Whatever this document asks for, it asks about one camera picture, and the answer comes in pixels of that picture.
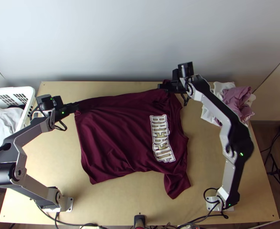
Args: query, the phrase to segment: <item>wooden table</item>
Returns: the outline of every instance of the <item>wooden table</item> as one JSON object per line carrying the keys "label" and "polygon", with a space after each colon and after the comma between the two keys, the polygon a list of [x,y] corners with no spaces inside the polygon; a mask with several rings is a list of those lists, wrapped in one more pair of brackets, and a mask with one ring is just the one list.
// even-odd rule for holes
{"label": "wooden table", "polygon": [[[141,92],[157,87],[157,82],[42,82],[38,95],[60,95],[64,103],[87,98]],[[183,224],[208,213],[203,191],[219,187],[225,158],[219,140],[219,127],[202,119],[200,102],[189,101],[181,110],[182,125],[188,142],[187,173],[191,187],[172,200],[165,192],[163,174],[136,172],[92,185],[80,163],[80,144],[74,115],[63,121],[66,132],[44,133],[28,143],[28,174],[46,186],[56,186],[63,195],[74,197],[73,210],[63,212],[59,220],[68,223],[132,225],[134,216],[146,215],[148,225]],[[239,193],[240,202],[229,219],[211,217],[204,224],[246,223],[279,219],[263,161],[254,137],[255,150],[246,162]],[[0,222],[53,224],[33,201],[8,189]]]}

